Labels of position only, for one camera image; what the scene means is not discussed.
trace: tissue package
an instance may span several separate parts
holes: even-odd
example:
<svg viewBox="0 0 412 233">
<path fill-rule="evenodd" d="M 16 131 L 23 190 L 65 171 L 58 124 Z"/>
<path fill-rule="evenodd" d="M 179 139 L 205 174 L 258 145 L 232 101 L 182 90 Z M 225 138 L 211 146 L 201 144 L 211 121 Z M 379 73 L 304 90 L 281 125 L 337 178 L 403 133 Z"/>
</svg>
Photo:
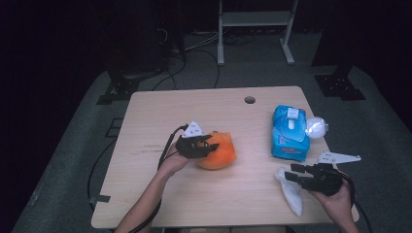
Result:
<svg viewBox="0 0 412 233">
<path fill-rule="evenodd" d="M 272 121 L 272 155 L 305 161 L 310 148 L 310 141 L 305 132 L 306 113 L 290 106 L 279 105 Z"/>
</svg>

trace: orange stuffed toy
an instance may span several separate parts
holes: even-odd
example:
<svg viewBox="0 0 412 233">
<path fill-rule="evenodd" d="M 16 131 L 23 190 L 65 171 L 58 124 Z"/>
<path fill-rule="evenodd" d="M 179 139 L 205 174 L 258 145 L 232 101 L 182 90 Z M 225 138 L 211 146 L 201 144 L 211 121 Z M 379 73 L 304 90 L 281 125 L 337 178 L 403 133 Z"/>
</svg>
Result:
<svg viewBox="0 0 412 233">
<path fill-rule="evenodd" d="M 212 138 L 206 140 L 209 145 L 219 144 L 215 151 L 211 151 L 205 158 L 197 161 L 197 165 L 209 170 L 217 170 L 230 165 L 237 158 L 230 133 L 213 132 Z"/>
</svg>

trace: floor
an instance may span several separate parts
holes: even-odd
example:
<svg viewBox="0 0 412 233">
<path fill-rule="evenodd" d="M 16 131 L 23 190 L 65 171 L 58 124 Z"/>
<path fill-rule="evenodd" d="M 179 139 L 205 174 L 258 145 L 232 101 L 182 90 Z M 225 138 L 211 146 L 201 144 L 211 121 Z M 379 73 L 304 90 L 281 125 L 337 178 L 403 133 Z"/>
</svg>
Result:
<svg viewBox="0 0 412 233">
<path fill-rule="evenodd" d="M 138 91 L 248 86 L 298 85 L 316 116 L 330 126 L 326 142 L 333 152 L 360 155 L 361 162 L 339 168 L 351 176 L 374 232 L 410 232 L 412 228 L 412 135 L 379 93 L 373 80 L 354 67 L 349 75 L 365 100 L 324 97 L 314 76 L 335 67 L 312 67 L 321 33 L 292 33 L 295 65 L 289 66 L 279 45 L 282 34 L 242 36 L 242 45 L 225 47 L 225 64 L 217 66 L 216 43 L 187 53 L 186 64 L 171 58 L 169 73 L 141 82 Z M 205 40 L 187 36 L 190 47 Z M 124 117 L 127 101 L 96 105 L 110 84 L 107 73 L 96 77 L 72 118 L 35 195 L 21 214 L 14 232 L 111 232 L 90 225 L 89 196 L 99 194 L 118 129 L 107 134 L 116 118 Z M 367 232 L 364 217 L 357 223 Z M 332 224 L 294 225 L 296 233 L 338 232 Z M 257 232 L 243 228 L 237 232 Z M 270 227 L 261 232 L 273 232 Z"/>
</svg>

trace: table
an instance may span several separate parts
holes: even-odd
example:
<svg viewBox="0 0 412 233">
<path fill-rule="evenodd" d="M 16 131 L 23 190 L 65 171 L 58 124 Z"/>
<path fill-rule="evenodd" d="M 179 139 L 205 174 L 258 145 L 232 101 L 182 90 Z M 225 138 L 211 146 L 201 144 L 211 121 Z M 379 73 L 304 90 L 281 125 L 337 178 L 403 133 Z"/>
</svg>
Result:
<svg viewBox="0 0 412 233">
<path fill-rule="evenodd" d="M 100 192 L 110 200 L 97 203 L 91 224 L 95 228 L 119 224 L 154 176 L 170 134 L 192 120 L 206 133 L 230 132 L 238 158 L 221 170 L 208 171 L 191 163 L 175 174 L 166 185 L 153 227 L 330 222 L 306 191 L 301 192 L 303 214 L 295 216 L 275 178 L 280 167 L 289 169 L 293 163 L 270 152 L 271 118 L 280 104 L 313 116 L 298 86 L 134 93 Z M 313 140 L 304 164 L 316 163 L 324 150 L 328 150 L 325 139 Z M 358 219 L 355 208 L 353 213 Z"/>
</svg>

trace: white cloth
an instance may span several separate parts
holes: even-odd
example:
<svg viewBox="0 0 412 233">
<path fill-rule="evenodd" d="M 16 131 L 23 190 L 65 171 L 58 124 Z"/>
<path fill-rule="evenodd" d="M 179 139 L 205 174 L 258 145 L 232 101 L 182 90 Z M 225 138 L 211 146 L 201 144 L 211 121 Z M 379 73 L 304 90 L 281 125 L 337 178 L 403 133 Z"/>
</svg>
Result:
<svg viewBox="0 0 412 233">
<path fill-rule="evenodd" d="M 285 178 L 285 168 L 280 168 L 276 173 L 276 180 L 282 185 L 283 193 L 288 201 L 292 212 L 297 216 L 302 216 L 302 197 L 300 196 L 300 185 L 298 183 L 287 181 Z"/>
</svg>

